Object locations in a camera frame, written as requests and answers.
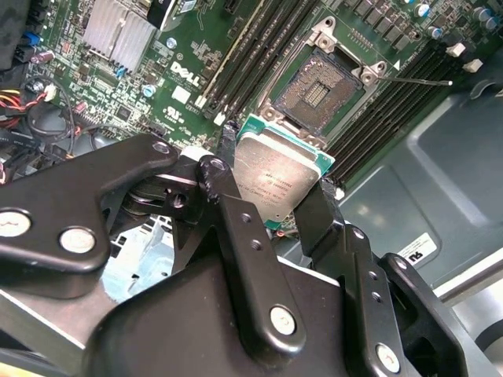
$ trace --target black wire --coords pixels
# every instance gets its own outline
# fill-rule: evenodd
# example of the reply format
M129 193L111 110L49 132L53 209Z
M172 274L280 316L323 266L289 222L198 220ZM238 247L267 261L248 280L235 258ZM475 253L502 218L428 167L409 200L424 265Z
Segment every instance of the black wire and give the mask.
M32 130L34 133L38 135L42 135L45 137L54 137L54 143L61 141L68 137L68 134L70 134L70 147L68 148L68 153L72 154L73 153L73 148L75 147L75 132L77 130L77 127L75 126L75 120L73 119L73 112L72 112L72 102L70 101L70 97L68 96L68 93L66 89L55 79L52 77L46 76L46 75L36 75L28 78L23 82L21 85L21 89L25 90L26 85L29 84L30 82L36 81L36 80L41 80L41 81L47 81L52 83L56 88L59 89L60 91L60 96L63 97L64 101L68 105L68 113L69 113L69 124L67 123L67 126L64 128L64 130L41 130L37 127L35 127L35 120L31 116L31 110L35 107L38 106L37 104L33 106L33 108L30 108L28 110L27 116L28 116L28 126L30 127L30 130Z
M79 137L77 138L77 140L85 133L88 133L92 130L100 130L100 129L103 129L103 128L113 128L113 129L117 129L117 130L121 130L122 132L124 132L127 136L129 137L133 137L134 134L132 132L130 132L129 130L126 130L124 128L122 128L121 126L114 126L112 124L105 124L105 123L102 123L102 124L97 124L96 126L91 126L91 127L87 127L86 129L82 130L81 134L79 135ZM91 143L91 148L95 151L97 149L96 147L96 143L94 142L94 134L91 135L90 137L90 143Z

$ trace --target cable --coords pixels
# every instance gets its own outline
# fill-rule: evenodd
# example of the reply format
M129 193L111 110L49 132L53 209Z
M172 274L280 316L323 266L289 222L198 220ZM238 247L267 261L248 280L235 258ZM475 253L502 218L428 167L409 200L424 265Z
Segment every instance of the cable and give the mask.
M129 130L126 130L124 128L122 128L121 126L114 126L113 124L106 124L106 123L102 123L102 124L97 124L96 126L91 126L91 127L87 127L85 129L82 130L82 132L80 133L80 135L77 137L77 140L85 133L88 133L92 130L100 130L100 129L103 129L103 128L109 128L109 129L117 129L117 130L121 130L122 132L124 132L125 134L127 134L127 136L129 137L133 137L134 136L134 133L132 133L131 131ZM91 135L90 137L90 144L91 144L91 148L93 149L93 151L96 151L97 150L97 147L96 147L96 143L94 141L94 135Z
M31 116L31 111L33 108L36 107L36 105L35 105L28 110L28 127L30 127L30 130L32 130L34 133L36 133L38 135L42 135L45 137L54 137L54 140L51 144L57 143L58 141L65 139L66 137L68 137L68 134L69 134L70 146L68 148L68 154L71 155L73 153L73 148L75 147L75 132L77 131L77 127L75 126L75 120L73 118L72 102L70 101L70 97L68 96L65 88L58 81L56 81L52 77L49 77L46 75L36 75L36 76L30 77L29 79L27 79L23 82L23 84L21 85L21 89L25 90L27 84L29 84L30 82L34 82L36 80L50 82L56 88L59 89L60 96L63 97L64 102L66 102L66 104L68 105L69 124L67 123L67 126L65 127L65 129L63 131L61 131L61 130L47 131L47 130L41 130L41 129L35 127L35 120Z
M407 82L411 84L429 85L429 86L452 86L452 81L429 81L423 79L404 79L401 77L379 77L380 81L391 81L391 82Z

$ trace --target white connector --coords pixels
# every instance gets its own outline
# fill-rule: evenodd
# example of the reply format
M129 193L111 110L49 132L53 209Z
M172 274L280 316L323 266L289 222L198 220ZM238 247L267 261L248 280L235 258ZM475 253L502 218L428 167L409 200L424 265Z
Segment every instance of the white connector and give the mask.
M49 84L44 89L44 93L46 94L44 102L51 102L54 98L56 98L57 88L54 84Z

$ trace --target silver heatsink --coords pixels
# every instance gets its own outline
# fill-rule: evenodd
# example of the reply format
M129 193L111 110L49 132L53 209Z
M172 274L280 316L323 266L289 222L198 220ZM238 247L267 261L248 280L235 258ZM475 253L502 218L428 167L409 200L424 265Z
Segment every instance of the silver heatsink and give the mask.
M103 57L135 72L155 30L116 0L96 0L83 41Z

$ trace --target blue connector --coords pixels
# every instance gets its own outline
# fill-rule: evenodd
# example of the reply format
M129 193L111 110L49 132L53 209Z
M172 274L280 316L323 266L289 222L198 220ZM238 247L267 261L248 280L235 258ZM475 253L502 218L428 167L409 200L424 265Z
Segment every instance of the blue connector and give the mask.
M40 43L40 37L30 31L24 32L23 39L25 42L24 44L28 46L37 46Z

